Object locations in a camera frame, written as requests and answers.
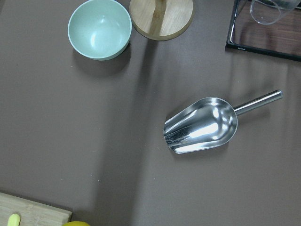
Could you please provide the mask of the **dark wood tray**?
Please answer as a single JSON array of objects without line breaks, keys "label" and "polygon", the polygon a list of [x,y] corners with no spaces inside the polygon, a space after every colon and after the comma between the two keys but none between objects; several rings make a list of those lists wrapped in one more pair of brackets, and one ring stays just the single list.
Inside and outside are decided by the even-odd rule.
[{"label": "dark wood tray", "polygon": [[256,22],[250,0],[234,1],[226,47],[294,61],[301,60],[301,3],[273,24]]}]

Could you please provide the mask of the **metal scoop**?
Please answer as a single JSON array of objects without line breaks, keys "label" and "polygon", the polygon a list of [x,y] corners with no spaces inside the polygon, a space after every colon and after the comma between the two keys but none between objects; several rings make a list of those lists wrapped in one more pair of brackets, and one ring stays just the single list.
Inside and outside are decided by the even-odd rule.
[{"label": "metal scoop", "polygon": [[236,107],[221,98],[203,98],[165,122],[164,139],[176,154],[222,146],[235,135],[238,116],[282,97],[283,92],[275,90]]}]

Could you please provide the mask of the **wooden mug tree stand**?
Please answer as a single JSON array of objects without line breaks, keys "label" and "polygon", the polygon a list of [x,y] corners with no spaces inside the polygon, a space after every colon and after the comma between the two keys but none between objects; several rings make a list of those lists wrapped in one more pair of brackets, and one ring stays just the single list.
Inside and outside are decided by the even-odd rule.
[{"label": "wooden mug tree stand", "polygon": [[132,0],[129,13],[134,28],[151,40],[171,40],[190,26],[193,0]]}]

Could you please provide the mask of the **light green bowl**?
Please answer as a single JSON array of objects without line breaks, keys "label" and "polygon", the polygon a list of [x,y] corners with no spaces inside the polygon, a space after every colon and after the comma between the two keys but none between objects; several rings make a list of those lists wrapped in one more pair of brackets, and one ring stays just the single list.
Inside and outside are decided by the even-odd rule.
[{"label": "light green bowl", "polygon": [[70,44],[78,53],[105,61],[126,49],[132,21],[128,11],[115,0],[88,0],[72,13],[67,31]]}]

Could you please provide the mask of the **yellow lemon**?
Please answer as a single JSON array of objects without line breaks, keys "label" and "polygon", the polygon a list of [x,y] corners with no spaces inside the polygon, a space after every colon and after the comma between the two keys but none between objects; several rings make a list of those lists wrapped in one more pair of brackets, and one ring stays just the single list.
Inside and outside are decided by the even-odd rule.
[{"label": "yellow lemon", "polygon": [[84,221],[70,221],[63,224],[63,226],[90,226],[90,225]]}]

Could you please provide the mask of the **clear plastic cup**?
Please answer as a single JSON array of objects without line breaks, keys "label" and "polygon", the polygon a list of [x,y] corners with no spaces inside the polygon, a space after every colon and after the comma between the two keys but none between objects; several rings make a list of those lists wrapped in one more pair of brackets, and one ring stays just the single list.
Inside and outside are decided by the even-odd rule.
[{"label": "clear plastic cup", "polygon": [[270,25],[291,13],[300,3],[300,0],[252,0],[250,14],[257,23]]}]

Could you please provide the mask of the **bamboo cutting board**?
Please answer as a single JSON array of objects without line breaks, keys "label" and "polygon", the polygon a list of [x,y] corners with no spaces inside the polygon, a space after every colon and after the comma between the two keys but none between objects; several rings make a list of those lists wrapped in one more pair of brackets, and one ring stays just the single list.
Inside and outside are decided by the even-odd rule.
[{"label": "bamboo cutting board", "polygon": [[21,226],[62,226],[72,215],[68,210],[1,193],[0,224],[6,226],[12,214],[20,216]]}]

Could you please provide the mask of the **yellow plastic knife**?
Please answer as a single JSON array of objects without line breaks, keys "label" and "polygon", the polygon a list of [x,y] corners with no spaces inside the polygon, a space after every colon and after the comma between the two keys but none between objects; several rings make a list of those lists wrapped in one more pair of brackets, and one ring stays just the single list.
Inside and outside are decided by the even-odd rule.
[{"label": "yellow plastic knife", "polygon": [[13,213],[9,216],[7,226],[20,226],[21,218],[17,213]]}]

